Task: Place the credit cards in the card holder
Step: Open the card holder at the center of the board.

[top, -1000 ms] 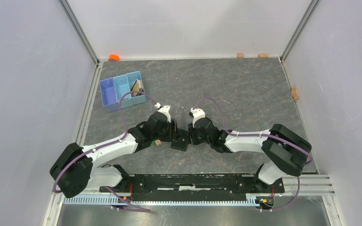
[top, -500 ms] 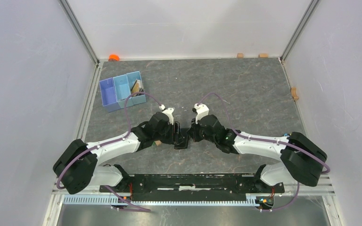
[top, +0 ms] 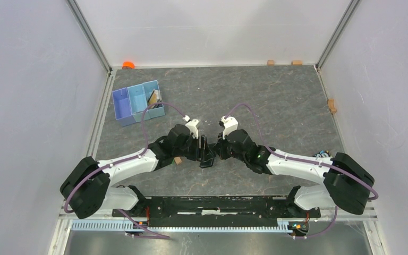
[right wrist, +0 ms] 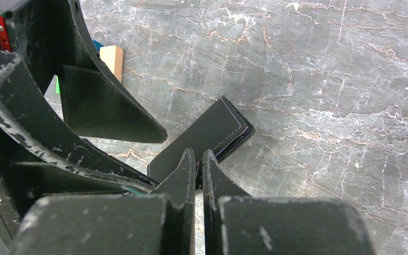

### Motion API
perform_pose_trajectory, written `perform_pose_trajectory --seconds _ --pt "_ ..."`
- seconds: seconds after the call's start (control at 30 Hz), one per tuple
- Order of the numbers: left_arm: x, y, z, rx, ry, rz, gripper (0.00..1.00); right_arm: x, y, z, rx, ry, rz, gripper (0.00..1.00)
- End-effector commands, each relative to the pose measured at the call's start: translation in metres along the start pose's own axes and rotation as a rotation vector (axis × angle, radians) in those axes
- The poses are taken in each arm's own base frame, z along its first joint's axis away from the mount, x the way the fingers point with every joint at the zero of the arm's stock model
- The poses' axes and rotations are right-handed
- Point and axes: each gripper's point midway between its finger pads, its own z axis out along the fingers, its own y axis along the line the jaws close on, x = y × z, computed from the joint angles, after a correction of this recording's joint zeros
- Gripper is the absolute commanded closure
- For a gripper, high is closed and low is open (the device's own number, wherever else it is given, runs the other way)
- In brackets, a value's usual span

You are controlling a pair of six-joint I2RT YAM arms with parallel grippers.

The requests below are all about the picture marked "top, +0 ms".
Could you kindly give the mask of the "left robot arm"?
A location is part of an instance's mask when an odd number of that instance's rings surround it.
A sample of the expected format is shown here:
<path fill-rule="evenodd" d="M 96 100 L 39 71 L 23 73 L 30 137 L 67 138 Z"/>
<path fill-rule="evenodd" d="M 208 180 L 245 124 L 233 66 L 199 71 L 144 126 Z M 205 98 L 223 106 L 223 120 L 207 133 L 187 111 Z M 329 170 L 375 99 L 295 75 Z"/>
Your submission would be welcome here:
<path fill-rule="evenodd" d="M 64 211 L 77 218 L 88 218 L 101 209 L 123 209 L 140 216 L 146 203 L 133 188 L 114 185 L 135 175 L 150 173 L 171 165 L 176 157 L 199 162 L 201 168 L 211 167 L 215 153 L 201 135 L 193 136 L 188 127 L 175 125 L 168 133 L 133 154 L 110 160 L 82 158 L 59 191 L 65 198 Z"/>

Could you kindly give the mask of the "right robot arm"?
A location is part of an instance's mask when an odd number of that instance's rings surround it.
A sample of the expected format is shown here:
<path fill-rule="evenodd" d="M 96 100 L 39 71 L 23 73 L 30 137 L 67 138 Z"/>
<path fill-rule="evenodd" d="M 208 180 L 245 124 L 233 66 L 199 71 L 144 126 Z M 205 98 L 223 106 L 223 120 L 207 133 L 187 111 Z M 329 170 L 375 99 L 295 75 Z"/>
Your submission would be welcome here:
<path fill-rule="evenodd" d="M 311 187 L 293 189 L 286 211 L 293 217 L 317 207 L 338 207 L 362 215 L 375 179 L 351 156 L 338 152 L 335 157 L 309 157 L 287 154 L 273 147 L 256 144 L 247 131 L 219 134 L 212 150 L 220 159 L 235 158 L 258 174 L 287 175 L 314 182 Z"/>

